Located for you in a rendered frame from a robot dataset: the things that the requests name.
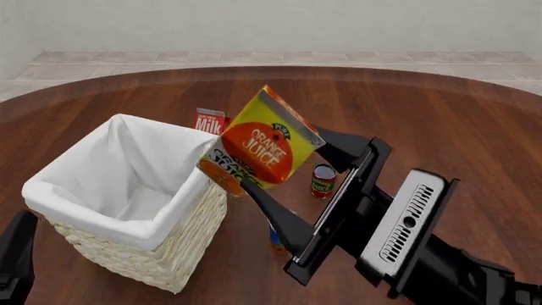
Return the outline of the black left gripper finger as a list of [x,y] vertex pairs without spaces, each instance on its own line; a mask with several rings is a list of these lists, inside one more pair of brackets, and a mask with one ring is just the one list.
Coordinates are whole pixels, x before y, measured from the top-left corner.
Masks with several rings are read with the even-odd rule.
[[20,210],[0,235],[0,274],[34,281],[33,246],[38,218]]

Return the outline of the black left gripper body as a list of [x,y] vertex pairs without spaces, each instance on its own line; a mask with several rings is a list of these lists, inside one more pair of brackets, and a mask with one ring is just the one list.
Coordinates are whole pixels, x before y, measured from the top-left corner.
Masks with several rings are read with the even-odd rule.
[[33,286],[33,279],[0,274],[0,305],[25,305]]

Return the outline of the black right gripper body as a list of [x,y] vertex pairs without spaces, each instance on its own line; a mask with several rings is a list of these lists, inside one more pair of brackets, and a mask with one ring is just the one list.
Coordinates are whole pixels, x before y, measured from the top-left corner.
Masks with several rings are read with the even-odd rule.
[[284,271],[299,284],[306,286],[335,247],[343,248],[356,260],[374,233],[391,203],[391,196],[379,189],[377,180],[391,153],[391,146],[382,139],[370,139],[373,162],[348,172],[326,209],[314,224],[310,246],[315,256],[294,256]]

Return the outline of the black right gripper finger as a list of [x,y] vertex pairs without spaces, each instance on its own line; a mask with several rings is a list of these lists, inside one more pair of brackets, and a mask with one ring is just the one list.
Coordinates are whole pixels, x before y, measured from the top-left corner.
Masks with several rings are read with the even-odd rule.
[[289,253],[293,256],[316,255],[317,248],[310,246],[314,238],[313,225],[285,208],[252,180],[243,180],[241,187],[260,207]]
[[369,166],[373,162],[373,152],[369,146],[371,140],[365,136],[345,134],[320,126],[316,126],[316,129],[326,142],[316,152],[336,171]]

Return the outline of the orange juice carton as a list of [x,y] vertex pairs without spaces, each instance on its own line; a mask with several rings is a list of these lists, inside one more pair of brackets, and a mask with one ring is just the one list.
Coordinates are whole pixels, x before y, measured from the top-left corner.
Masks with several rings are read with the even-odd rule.
[[268,189],[282,184],[326,141],[269,86],[238,113],[196,164],[230,195],[244,179]]

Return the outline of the white woven wicker basket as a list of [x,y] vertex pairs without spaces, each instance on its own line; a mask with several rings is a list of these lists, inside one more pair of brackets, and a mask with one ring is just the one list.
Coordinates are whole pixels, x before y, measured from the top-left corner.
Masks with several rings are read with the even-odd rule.
[[210,182],[185,223],[177,224],[152,250],[110,241],[43,217],[89,261],[115,274],[178,293],[187,284],[226,215],[226,193]]

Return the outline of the white cloth basket liner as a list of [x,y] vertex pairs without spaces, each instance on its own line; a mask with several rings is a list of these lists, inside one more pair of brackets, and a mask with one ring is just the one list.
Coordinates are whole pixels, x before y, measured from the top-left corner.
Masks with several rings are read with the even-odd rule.
[[216,136],[116,114],[25,182],[45,218],[141,250],[185,223],[210,180],[196,166]]

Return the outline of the blue and orange tin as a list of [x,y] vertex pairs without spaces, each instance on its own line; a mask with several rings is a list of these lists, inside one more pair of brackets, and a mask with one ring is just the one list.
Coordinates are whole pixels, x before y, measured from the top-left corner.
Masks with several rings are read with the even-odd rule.
[[270,245],[276,252],[294,252],[296,250],[296,246],[290,238],[281,236],[270,221],[268,221],[268,225]]

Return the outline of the red tomato soup tin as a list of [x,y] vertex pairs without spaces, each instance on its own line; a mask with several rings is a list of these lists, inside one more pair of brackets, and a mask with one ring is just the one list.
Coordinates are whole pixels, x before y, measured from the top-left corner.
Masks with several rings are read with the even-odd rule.
[[336,172],[327,164],[316,164],[312,170],[311,191],[318,199],[329,198],[335,186]]

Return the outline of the red milk carton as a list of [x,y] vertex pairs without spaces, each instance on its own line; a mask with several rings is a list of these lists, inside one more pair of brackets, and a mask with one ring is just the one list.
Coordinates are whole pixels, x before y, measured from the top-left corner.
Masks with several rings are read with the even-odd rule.
[[220,136],[226,131],[230,122],[231,119],[223,111],[197,108],[194,129]]

